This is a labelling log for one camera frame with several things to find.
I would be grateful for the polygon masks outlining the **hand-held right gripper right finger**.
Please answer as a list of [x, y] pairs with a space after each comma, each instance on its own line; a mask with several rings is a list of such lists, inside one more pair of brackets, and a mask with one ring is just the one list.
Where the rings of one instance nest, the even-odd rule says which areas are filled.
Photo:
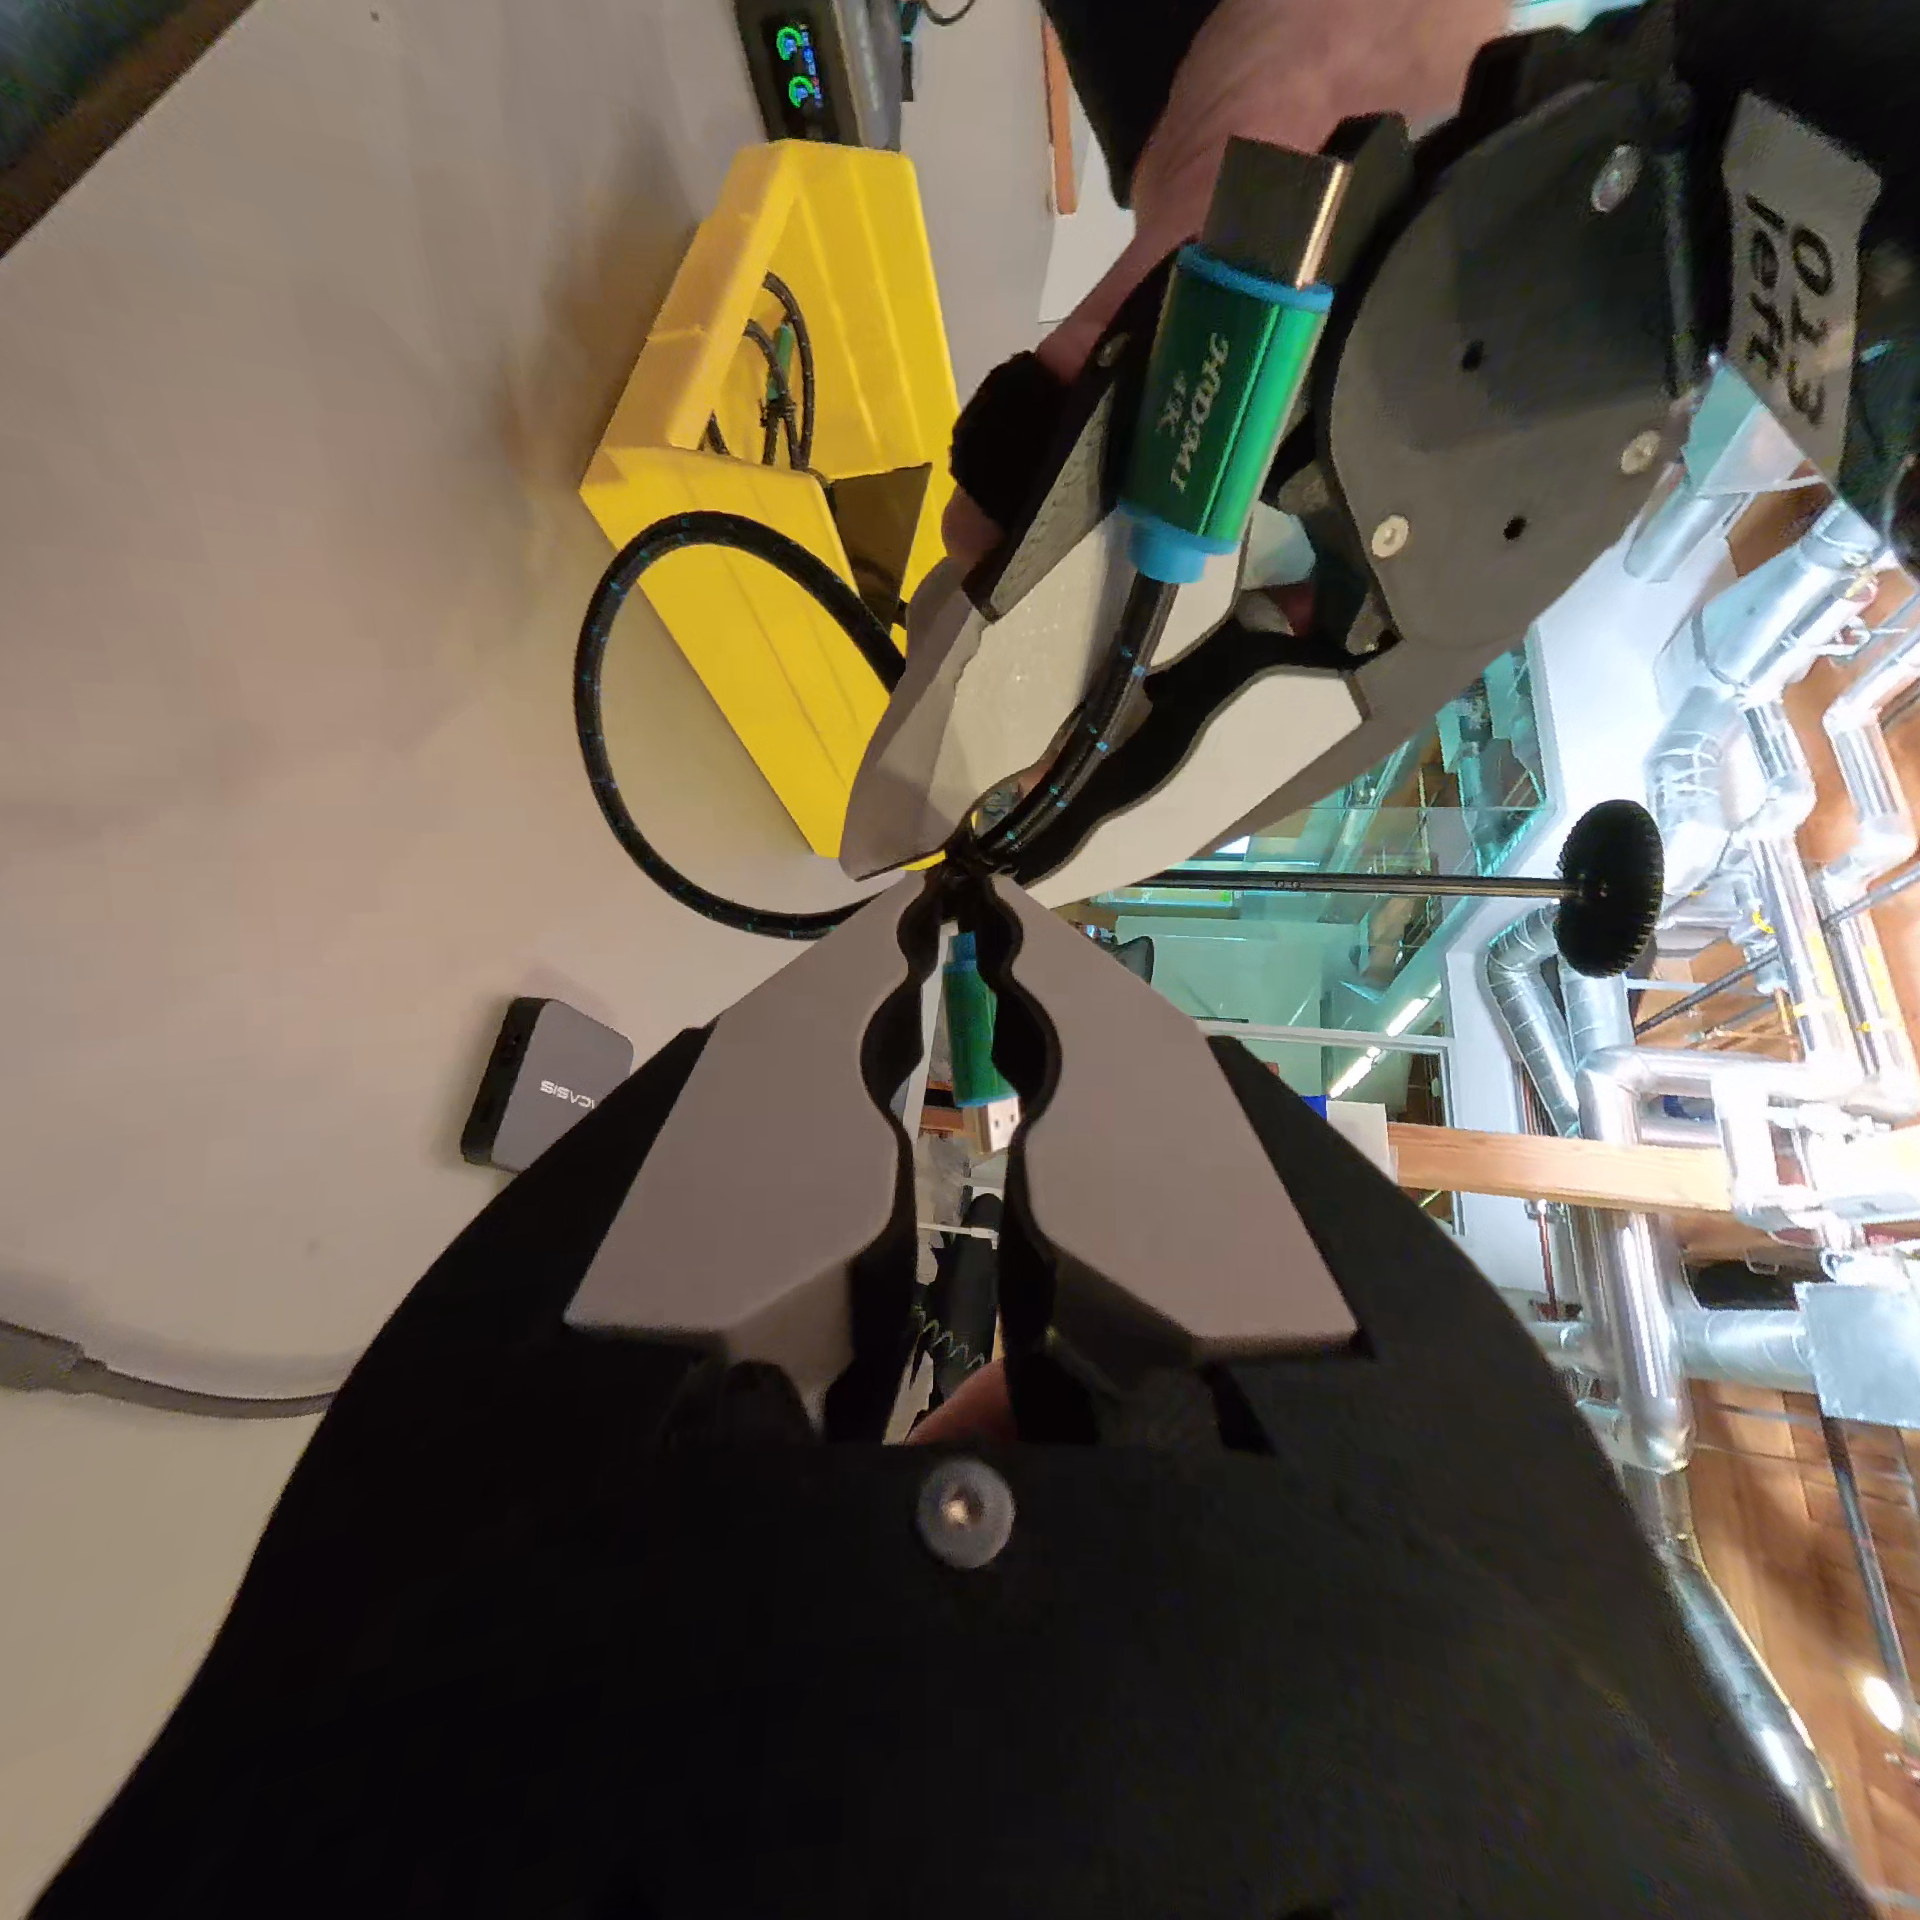
[[976, 897], [1020, 1090], [1020, 1368], [1104, 1442], [1213, 1444], [1229, 1370], [1341, 1362], [1361, 1324], [1198, 1024], [1005, 878]]

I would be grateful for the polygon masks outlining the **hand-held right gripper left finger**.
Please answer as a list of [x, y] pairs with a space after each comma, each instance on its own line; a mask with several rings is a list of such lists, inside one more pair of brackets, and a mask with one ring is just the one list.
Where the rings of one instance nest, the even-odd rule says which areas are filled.
[[915, 1344], [915, 1138], [944, 954], [905, 878], [721, 1016], [564, 1320], [763, 1362], [824, 1428], [886, 1428]]

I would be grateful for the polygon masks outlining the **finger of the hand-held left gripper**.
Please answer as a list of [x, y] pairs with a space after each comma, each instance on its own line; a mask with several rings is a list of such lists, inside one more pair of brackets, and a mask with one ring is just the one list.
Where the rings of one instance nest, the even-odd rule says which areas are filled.
[[1044, 905], [1109, 894], [1212, 851], [1243, 825], [1329, 800], [1406, 746], [1492, 660], [1389, 630], [1350, 656], [1330, 641], [1250, 630], [1198, 636], [1173, 618], [1129, 678], [1110, 732], [1082, 730], [1092, 678], [1059, 750], [1009, 815], [971, 816], [971, 883], [1004, 878]]
[[981, 798], [1050, 761], [1113, 644], [1132, 580], [1118, 518], [1001, 618], [973, 606], [957, 563], [931, 572], [910, 610], [901, 683], [848, 795], [843, 876], [918, 867]]

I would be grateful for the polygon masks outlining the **yellow plastic bin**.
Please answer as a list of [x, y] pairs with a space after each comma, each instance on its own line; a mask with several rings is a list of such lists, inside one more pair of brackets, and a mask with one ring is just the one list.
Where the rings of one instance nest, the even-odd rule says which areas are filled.
[[[944, 553], [957, 416], [921, 186], [897, 151], [734, 156], [580, 482], [613, 546], [680, 512], [763, 524], [905, 647]], [[692, 551], [641, 584], [811, 854], [835, 858], [885, 692], [763, 563]]]

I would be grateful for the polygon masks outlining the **person's left hand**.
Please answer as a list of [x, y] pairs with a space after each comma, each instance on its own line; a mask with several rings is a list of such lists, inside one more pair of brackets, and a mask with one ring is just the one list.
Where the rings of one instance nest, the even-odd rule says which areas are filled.
[[1037, 345], [1070, 385], [1146, 274], [1198, 239], [1235, 137], [1315, 153], [1355, 115], [1411, 129], [1451, 115], [1478, 50], [1504, 36], [1504, 2], [1222, 2], [1208, 32], [1208, 92], [1174, 139], [1155, 139], [1137, 180], [1134, 233], [1068, 319]]

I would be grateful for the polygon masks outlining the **dark adapter hub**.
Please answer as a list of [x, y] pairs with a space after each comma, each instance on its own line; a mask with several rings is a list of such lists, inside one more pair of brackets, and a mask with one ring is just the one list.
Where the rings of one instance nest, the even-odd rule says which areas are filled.
[[522, 1172], [630, 1073], [634, 1043], [548, 998], [515, 998], [464, 1121], [470, 1167]]

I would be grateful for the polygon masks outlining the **black round fixture on rod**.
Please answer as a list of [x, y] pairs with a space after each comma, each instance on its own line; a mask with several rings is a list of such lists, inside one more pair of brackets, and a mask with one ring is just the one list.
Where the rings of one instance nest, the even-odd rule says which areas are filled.
[[1620, 976], [1641, 956], [1664, 908], [1664, 840], [1632, 800], [1589, 808], [1569, 830], [1556, 871], [1544, 876], [1248, 871], [1243, 894], [1533, 902], [1550, 908], [1553, 948], [1579, 976]]

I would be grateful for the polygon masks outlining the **silver ceiling pipes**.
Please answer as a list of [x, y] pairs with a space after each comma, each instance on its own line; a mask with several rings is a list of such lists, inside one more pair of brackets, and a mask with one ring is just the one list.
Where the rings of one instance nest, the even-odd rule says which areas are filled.
[[1481, 976], [1556, 1130], [1579, 1146], [1722, 1171], [1734, 1224], [1812, 1254], [1793, 1307], [1699, 1303], [1666, 1217], [1689, 1201], [1576, 1212], [1579, 1316], [1538, 1329], [1589, 1380], [1579, 1411], [1612, 1452], [1731, 1712], [1817, 1839], [1856, 1863], [1832, 1775], [1699, 1546], [1693, 1385], [1804, 1395], [1853, 1548], [1889, 1691], [1893, 1762], [1915, 1776], [1915, 1689], [1852, 1428], [1915, 1434], [1915, 1035], [1877, 927], [1915, 899], [1915, 800], [1884, 718], [1915, 695], [1915, 602], [1870, 620], [1884, 574], [1915, 578], [1838, 497], [1778, 556], [1670, 636], [1674, 695], [1644, 761], [1666, 851], [1653, 929], [1738, 944], [1784, 1003], [1788, 1055], [1648, 1047], [1620, 975], [1545, 987], [1548, 915], [1515, 922]]

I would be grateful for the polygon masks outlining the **black device with lit display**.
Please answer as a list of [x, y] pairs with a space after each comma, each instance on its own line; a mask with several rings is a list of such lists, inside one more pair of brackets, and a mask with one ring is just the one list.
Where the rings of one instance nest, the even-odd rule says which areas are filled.
[[897, 153], [918, 12], [901, 2], [734, 2], [766, 136]]

